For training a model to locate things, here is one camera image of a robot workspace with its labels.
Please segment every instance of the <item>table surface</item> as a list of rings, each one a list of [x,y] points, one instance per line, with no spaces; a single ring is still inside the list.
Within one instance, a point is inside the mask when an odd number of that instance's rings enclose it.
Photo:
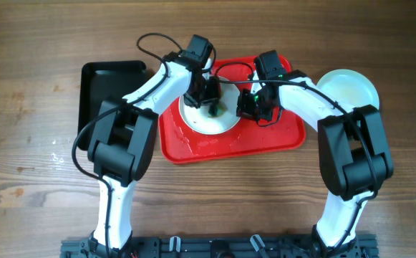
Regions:
[[[0,0],[0,257],[58,257],[61,240],[96,227],[98,183],[70,158],[80,70],[130,59],[156,70],[135,46],[147,32],[182,45],[203,35],[221,59],[276,49],[315,82],[338,68],[367,76],[395,173],[358,230],[377,235],[382,257],[416,257],[416,1],[9,2]],[[164,39],[143,43],[159,55],[173,50]],[[327,189],[316,133],[306,129],[296,150],[184,166],[157,143],[137,185],[133,234],[309,233]]]

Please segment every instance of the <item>white plate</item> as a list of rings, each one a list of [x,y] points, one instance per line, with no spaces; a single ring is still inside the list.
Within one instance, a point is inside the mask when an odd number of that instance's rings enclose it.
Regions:
[[[353,70],[331,71],[319,80],[317,87],[338,100],[356,107],[370,104],[379,109],[378,92],[372,82]]]
[[[230,130],[240,120],[236,116],[236,106],[239,97],[239,90],[234,84],[221,83],[221,98],[219,100],[219,115],[213,117],[209,115],[209,106],[204,105],[200,108],[188,107],[184,105],[184,97],[179,98],[179,112],[188,127],[194,131],[205,134],[215,135]]]

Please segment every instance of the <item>black tray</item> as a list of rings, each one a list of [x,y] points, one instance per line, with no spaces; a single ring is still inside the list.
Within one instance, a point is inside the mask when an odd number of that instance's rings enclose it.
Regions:
[[[82,68],[80,80],[79,132],[97,116],[101,102],[107,97],[121,99],[124,95],[144,85],[152,72],[146,70],[144,62],[90,62]],[[79,148],[88,149],[92,131],[80,140]]]

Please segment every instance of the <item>cable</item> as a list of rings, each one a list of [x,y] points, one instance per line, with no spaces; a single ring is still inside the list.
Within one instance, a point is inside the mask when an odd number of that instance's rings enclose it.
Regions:
[[[367,250],[365,248],[362,248],[362,253],[365,256],[365,258],[370,258],[370,256],[367,253]]]
[[[162,79],[155,86],[153,86],[150,90],[148,90],[145,94],[141,95],[138,99],[133,100],[132,102],[129,102],[127,104],[123,104],[123,105],[120,105],[118,107],[114,107],[110,110],[107,110],[104,113],[98,115],[96,118],[89,121],[88,124],[86,124],[86,126],[84,126],[83,129],[81,129],[79,134],[77,134],[77,137],[74,139],[74,142],[72,144],[72,149],[71,149],[72,162],[76,166],[76,168],[81,173],[83,173],[84,175],[102,182],[107,187],[107,207],[106,207],[106,221],[105,221],[105,248],[106,248],[106,257],[107,258],[110,257],[110,251],[109,251],[109,218],[110,218],[110,207],[111,207],[111,203],[112,203],[111,200],[112,200],[112,191],[113,191],[113,189],[112,189],[111,185],[105,179],[103,179],[102,177],[96,176],[95,174],[89,173],[85,169],[83,169],[83,167],[81,167],[81,165],[79,164],[79,161],[77,160],[77,157],[76,157],[76,150],[77,150],[77,147],[79,146],[80,139],[82,139],[84,137],[84,135],[87,133],[87,131],[99,120],[105,118],[106,116],[108,116],[108,115],[110,115],[114,112],[124,110],[124,109],[127,109],[127,108],[135,110],[137,112],[142,111],[141,109],[139,109],[137,107],[134,107],[133,105],[138,103],[138,102],[143,101],[149,94],[151,94],[160,85],[162,85],[164,83],[164,81],[166,80],[166,78],[168,77],[169,69],[168,69],[168,65],[166,64],[166,61],[163,58],[157,56],[156,54],[153,54],[152,52],[149,52],[146,49],[143,49],[139,45],[139,43],[142,39],[144,39],[146,37],[149,37],[149,36],[165,37],[166,39],[169,39],[171,42],[173,42],[180,49],[180,51],[183,50],[182,47],[174,39],[172,39],[171,37],[169,37],[167,35],[161,34],[161,33],[147,33],[147,34],[144,34],[141,37],[139,37],[139,39],[136,41],[136,47],[140,51],[142,51],[142,52],[150,55],[151,57],[154,57],[157,60],[159,60],[160,63],[164,66],[165,74],[163,75]]]
[[[214,46],[213,46],[213,52],[214,52],[214,59],[213,59],[213,62],[211,63],[211,66],[209,68],[202,69],[201,70],[202,73],[210,72],[213,69],[214,62],[216,61],[216,58],[217,58],[217,51],[216,51],[216,48]]]
[[[229,66],[229,65],[245,65],[245,66],[249,67],[249,69],[251,70],[251,75],[253,76],[253,68],[252,68],[252,66],[250,64],[248,64],[246,62],[228,62],[228,63],[222,64],[219,68],[217,68],[217,71],[214,74],[214,76],[217,76],[217,74],[219,73],[219,71],[222,68],[224,68],[226,66]]]
[[[290,82],[290,81],[281,81],[281,80],[249,80],[249,81],[223,81],[221,80],[220,82],[222,83],[230,83],[230,84],[236,84],[236,83],[253,83],[253,82],[273,82],[273,83],[281,83],[283,86],[299,86],[304,88],[305,90],[311,90],[312,92],[315,92],[316,94],[318,94],[319,96],[321,96],[322,98],[324,98],[330,105],[333,105],[334,108],[338,109],[341,113],[343,113],[343,115],[345,116],[345,118],[348,120],[348,123],[351,125],[351,127],[354,129],[355,134],[357,135],[357,137],[359,138],[360,143],[362,144],[362,149],[364,151],[365,154],[365,158],[367,159],[367,163],[370,169],[370,175],[372,176],[372,180],[373,180],[373,194],[371,196],[367,196],[364,197],[360,200],[358,200],[358,202],[356,203],[356,210],[354,211],[354,215],[349,223],[348,229],[344,232],[343,236],[341,237],[341,239],[338,241],[338,243],[334,246],[334,248],[329,251],[327,253],[327,256],[330,257],[332,254],[335,254],[339,248],[341,248],[341,246],[343,245],[344,240],[346,240],[346,238],[351,234],[351,230],[354,227],[355,221],[357,216],[359,215],[360,209],[362,208],[362,204],[365,201],[368,200],[372,200],[374,199],[377,195],[378,195],[378,183],[377,183],[377,177],[376,177],[376,171],[374,169],[373,166],[373,162],[372,162],[372,157],[367,149],[367,144],[365,143],[365,139],[362,136],[360,129],[357,127],[356,123],[352,120],[351,116],[348,114],[348,112],[346,112],[346,110],[344,110],[336,101],[333,101],[330,97],[327,97],[324,93],[316,90],[316,88],[314,87],[310,87],[308,86],[306,83],[304,82]]]
[[[270,125],[275,125],[275,124],[277,124],[279,121],[280,121],[280,119],[281,119],[281,115],[282,115],[282,110],[283,110],[283,108],[282,107],[280,107],[279,108],[279,114],[278,114],[278,117],[276,118],[276,121],[274,121],[274,122],[272,122],[272,123],[268,123],[268,124],[266,124],[266,125],[259,125],[258,124],[258,120],[257,120],[257,125],[259,126],[259,127],[268,127],[268,126],[270,126]]]
[[[177,43],[172,37],[168,36],[168,35],[164,35],[158,32],[151,32],[151,33],[147,33],[142,35],[141,37],[139,37],[139,39],[137,39],[136,45],[139,45],[139,42],[141,41],[141,39],[144,39],[145,37],[149,37],[149,36],[160,36],[160,37],[164,37],[166,39],[169,39],[172,43],[174,43],[180,51],[183,51],[184,49],[179,45],[179,43]]]

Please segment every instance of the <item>wooden table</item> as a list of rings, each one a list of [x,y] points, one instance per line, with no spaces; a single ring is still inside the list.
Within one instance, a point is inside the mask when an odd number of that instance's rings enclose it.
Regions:
[[[8,2],[0,1],[0,257],[58,257],[61,240],[96,227],[98,184],[69,154],[80,69],[129,59],[157,69],[135,47],[146,32],[183,46],[203,35],[221,59],[276,49],[315,82],[337,68],[366,75],[381,97],[395,173],[358,230],[377,234],[382,257],[416,257],[416,1]],[[143,44],[173,50],[164,39]],[[166,161],[157,144],[135,194],[133,234],[309,233],[327,189],[316,133],[306,129],[297,150],[186,166]]]

